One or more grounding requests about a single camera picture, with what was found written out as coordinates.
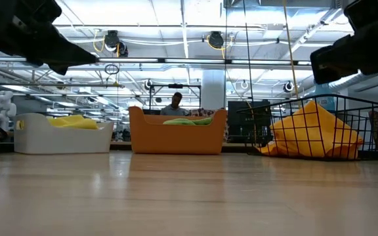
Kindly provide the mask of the white plastic basket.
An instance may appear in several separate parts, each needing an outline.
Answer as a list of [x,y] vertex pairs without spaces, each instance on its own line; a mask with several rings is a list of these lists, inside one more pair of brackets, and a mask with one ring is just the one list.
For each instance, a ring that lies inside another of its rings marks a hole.
[[14,150],[32,155],[107,153],[114,124],[99,123],[96,129],[56,127],[39,113],[14,118]]

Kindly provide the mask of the white building column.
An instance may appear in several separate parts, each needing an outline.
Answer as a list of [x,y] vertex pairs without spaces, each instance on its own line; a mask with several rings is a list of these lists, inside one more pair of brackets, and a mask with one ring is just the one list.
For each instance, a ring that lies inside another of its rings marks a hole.
[[226,78],[223,69],[207,69],[202,71],[202,108],[220,109],[224,107],[225,82]]

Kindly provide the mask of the large orange microfiber towel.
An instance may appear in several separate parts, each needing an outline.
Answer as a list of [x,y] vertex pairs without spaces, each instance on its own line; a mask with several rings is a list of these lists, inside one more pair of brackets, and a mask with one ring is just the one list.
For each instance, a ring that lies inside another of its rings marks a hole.
[[310,150],[302,157],[355,159],[363,138],[314,101],[271,125],[273,140],[300,142]]

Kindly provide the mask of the person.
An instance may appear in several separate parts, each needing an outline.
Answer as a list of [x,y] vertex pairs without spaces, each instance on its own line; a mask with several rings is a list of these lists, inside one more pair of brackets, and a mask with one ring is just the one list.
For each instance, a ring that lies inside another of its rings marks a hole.
[[161,109],[160,115],[171,116],[188,116],[189,111],[180,107],[180,101],[182,100],[182,94],[179,92],[174,93],[171,103]]

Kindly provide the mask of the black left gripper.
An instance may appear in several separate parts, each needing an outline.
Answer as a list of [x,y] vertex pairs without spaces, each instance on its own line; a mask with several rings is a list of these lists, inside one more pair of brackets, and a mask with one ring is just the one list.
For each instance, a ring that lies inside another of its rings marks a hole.
[[65,41],[54,28],[61,14],[55,0],[0,0],[0,51],[61,75],[69,67],[96,63],[95,55]]

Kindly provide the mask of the blue-capped water bottle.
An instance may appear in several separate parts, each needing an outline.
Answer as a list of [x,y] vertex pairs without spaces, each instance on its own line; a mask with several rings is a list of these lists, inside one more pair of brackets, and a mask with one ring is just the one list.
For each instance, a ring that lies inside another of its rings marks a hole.
[[333,96],[328,84],[316,85],[314,95],[316,96],[315,100],[317,104],[322,106],[328,112],[335,112],[335,97]]

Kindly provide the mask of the yellow microfiber towel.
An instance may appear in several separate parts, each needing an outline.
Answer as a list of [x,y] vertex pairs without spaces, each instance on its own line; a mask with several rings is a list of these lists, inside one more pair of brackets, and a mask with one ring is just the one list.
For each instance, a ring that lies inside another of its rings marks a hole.
[[63,117],[48,118],[48,122],[54,127],[76,127],[84,120],[81,115],[70,115]]
[[68,128],[80,128],[80,129],[89,129],[89,130],[98,130],[99,127],[97,122],[92,119],[77,119],[70,121],[66,127]]

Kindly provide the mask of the orange plastic basket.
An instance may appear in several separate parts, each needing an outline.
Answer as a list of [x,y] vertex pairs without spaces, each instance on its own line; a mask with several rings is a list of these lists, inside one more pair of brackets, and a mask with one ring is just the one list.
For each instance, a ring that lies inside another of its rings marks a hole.
[[217,110],[208,125],[166,125],[175,116],[145,115],[139,107],[129,108],[131,147],[137,154],[221,153],[226,110]]

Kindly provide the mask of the black metal stand frame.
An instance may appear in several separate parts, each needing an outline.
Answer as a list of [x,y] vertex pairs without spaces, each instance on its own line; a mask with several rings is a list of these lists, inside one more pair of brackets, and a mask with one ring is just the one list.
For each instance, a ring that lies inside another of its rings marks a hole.
[[[199,105],[198,107],[201,108],[201,85],[183,85],[183,84],[179,84],[179,83],[173,83],[173,84],[166,84],[166,85],[150,85],[148,87],[148,92],[149,92],[149,110],[152,109],[153,105],[152,105],[152,98],[154,98],[156,96],[156,94],[163,88],[167,87],[168,89],[189,89],[189,91],[191,91],[194,95],[195,95],[195,98],[198,99],[199,101]],[[196,88],[199,90],[198,93],[195,93],[193,91],[193,88]]]

